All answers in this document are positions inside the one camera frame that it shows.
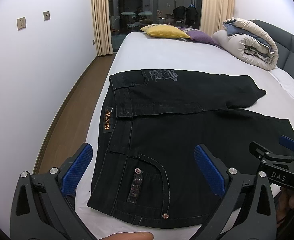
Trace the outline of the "operator left hand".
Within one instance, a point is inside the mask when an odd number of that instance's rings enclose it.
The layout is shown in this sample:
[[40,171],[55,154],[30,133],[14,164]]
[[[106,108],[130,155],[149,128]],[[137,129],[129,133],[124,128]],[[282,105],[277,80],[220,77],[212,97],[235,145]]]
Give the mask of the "operator left hand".
[[101,240],[153,240],[154,236],[150,232],[124,232],[115,233]]

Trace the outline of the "operator right hand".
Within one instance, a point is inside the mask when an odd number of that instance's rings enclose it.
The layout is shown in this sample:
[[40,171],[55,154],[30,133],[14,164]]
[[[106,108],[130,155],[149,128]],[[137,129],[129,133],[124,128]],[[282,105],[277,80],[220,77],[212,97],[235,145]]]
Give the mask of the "operator right hand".
[[277,195],[276,221],[279,231],[294,226],[294,191],[285,187],[280,188]]

